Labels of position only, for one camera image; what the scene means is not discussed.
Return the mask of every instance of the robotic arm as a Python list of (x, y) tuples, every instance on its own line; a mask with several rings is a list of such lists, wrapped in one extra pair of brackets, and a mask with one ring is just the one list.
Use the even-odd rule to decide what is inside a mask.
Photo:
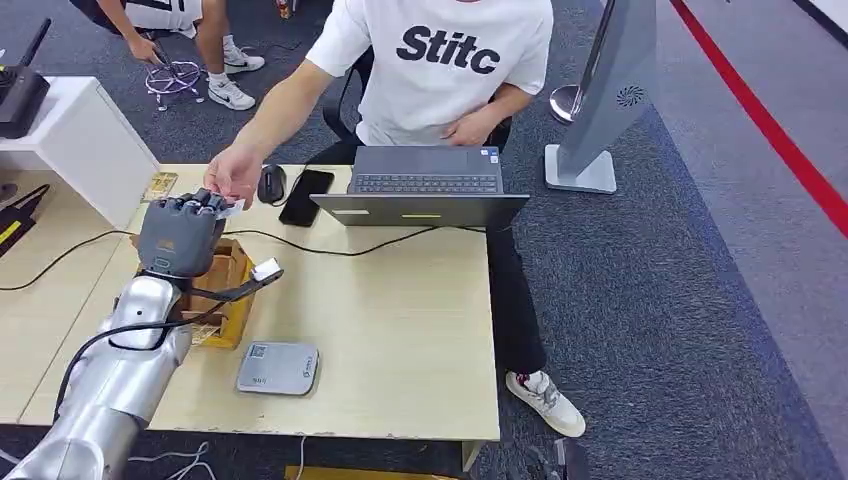
[[(205, 189), (150, 204), (139, 238), (141, 272), (101, 324), (95, 338), (102, 338), (92, 339), (71, 361), (70, 388), (60, 391), (50, 431), (4, 480), (121, 477), (136, 436), (149, 425), (191, 346), (190, 322), (174, 305), (191, 292), (191, 279), (212, 265), (227, 208), (223, 197)], [(270, 259), (257, 265), (241, 287), (193, 293), (218, 300), (220, 307), (281, 275)]]

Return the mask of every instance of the sneaker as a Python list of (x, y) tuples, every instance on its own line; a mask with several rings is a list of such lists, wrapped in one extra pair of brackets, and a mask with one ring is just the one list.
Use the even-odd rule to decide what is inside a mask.
[(506, 387), (516, 397), (524, 400), (524, 403), (533, 407), (545, 422), (557, 432), (566, 437), (579, 437), (586, 431), (586, 421), (580, 411), (559, 393), (551, 377), (545, 372), (540, 381), (535, 385), (527, 387), (522, 384), (518, 375), (512, 372), (506, 374)]
[(241, 91), (236, 82), (209, 82), (209, 98), (233, 110), (247, 110), (256, 104), (256, 100)]
[(262, 57), (251, 57), (238, 47), (224, 48), (224, 73), (252, 72), (265, 65)]

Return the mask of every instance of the desk leg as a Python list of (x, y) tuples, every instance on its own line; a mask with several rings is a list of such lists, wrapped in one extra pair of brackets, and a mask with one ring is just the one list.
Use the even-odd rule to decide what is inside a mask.
[(480, 450), (483, 449), (483, 445), (486, 442), (482, 440), (468, 440), (462, 442), (462, 471), (470, 472), (471, 467), (474, 466), (474, 462), (477, 460), (477, 455), (480, 455)]

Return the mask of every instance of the white t-shirt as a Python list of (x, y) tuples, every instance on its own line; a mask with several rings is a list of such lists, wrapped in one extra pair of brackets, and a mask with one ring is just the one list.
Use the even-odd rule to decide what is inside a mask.
[(509, 83), (545, 83), (551, 0), (335, 0), (306, 58), (341, 77), (374, 47), (356, 133), (366, 145), (439, 145)]

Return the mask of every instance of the computer mouse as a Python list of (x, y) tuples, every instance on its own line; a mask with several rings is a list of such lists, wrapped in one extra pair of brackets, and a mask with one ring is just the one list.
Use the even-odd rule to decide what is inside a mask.
[(265, 165), (259, 174), (256, 196), (262, 203), (279, 202), (286, 195), (286, 172), (279, 165)]

